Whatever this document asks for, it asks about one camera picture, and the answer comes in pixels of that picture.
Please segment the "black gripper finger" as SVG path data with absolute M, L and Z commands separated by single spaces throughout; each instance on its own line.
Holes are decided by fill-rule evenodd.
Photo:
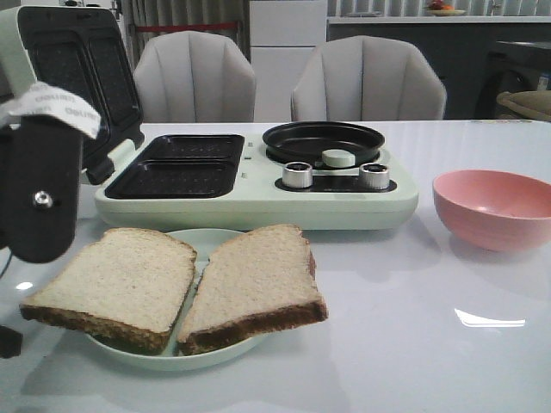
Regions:
M 75 235 L 84 141 L 101 116 L 82 97 L 32 84 L 1 106 L 1 245 L 26 262 L 63 255 Z

